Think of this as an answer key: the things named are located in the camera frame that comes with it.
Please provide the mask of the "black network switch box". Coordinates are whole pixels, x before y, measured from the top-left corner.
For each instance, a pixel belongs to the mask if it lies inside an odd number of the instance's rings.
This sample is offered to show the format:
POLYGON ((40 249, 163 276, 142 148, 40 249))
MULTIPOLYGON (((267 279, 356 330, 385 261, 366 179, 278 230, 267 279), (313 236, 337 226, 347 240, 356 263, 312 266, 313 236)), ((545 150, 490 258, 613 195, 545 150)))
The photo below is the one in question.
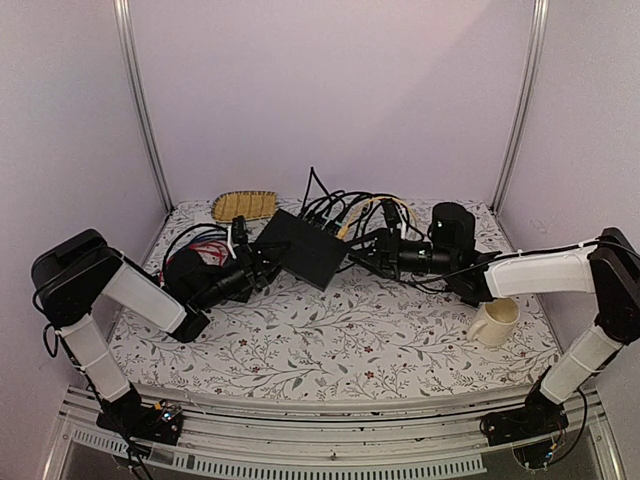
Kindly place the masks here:
POLYGON ((258 243, 287 243, 284 271, 325 291, 348 252, 347 244, 293 214, 278 209, 258 235, 258 243))

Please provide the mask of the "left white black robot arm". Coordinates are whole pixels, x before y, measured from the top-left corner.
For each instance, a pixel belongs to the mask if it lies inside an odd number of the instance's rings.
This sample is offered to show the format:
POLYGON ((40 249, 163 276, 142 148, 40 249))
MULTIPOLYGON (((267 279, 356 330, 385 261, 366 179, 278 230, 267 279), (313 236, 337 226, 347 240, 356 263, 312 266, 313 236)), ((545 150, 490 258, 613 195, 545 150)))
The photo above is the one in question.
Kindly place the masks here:
POLYGON ((166 285, 110 247, 94 229, 85 230, 40 255, 31 267, 34 305, 85 375, 101 412, 96 421, 124 439, 175 445, 182 431, 179 407, 160 401, 144 405, 102 335, 92 308, 107 297, 148 320, 181 343, 208 326, 205 310, 221 302, 245 302, 267 287, 281 269, 287 242, 241 243, 222 266, 206 263, 194 250, 165 259, 166 285))

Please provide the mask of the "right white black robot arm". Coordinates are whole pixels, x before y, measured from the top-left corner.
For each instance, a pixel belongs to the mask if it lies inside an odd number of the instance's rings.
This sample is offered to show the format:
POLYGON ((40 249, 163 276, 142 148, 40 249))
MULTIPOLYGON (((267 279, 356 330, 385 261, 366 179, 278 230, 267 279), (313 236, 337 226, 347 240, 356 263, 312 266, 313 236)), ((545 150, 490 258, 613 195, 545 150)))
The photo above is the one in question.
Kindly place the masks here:
POLYGON ((496 446, 562 432, 565 401, 639 338, 639 254, 617 228, 592 240, 546 250, 502 254, 475 248, 475 217, 441 202, 423 240, 408 240, 392 201, 382 202, 385 225, 349 241, 349 256, 381 278, 404 273, 443 280, 464 302, 490 305, 521 294, 583 292, 596 297, 588 327, 536 381, 523 406, 488 413, 480 430, 496 446))

